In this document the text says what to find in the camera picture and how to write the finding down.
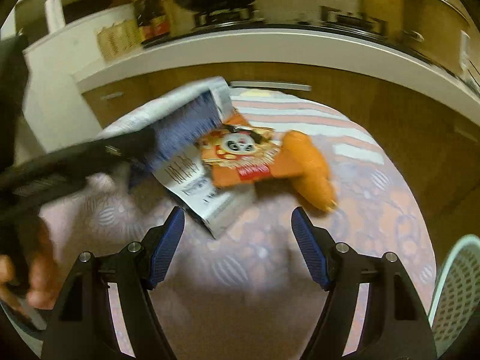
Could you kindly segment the left hand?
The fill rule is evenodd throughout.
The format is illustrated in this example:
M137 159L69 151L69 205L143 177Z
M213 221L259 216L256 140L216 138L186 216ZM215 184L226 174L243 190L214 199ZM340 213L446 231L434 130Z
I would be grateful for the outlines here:
M47 223L38 217L31 224L37 239L32 242L32 246L29 243L27 246L29 291L26 301L33 308L51 310L62 287L59 268L54 259L54 249ZM27 316L27 311L18 297L7 288L7 283L15 277L16 271L11 259L7 255L1 255L1 300L13 311Z

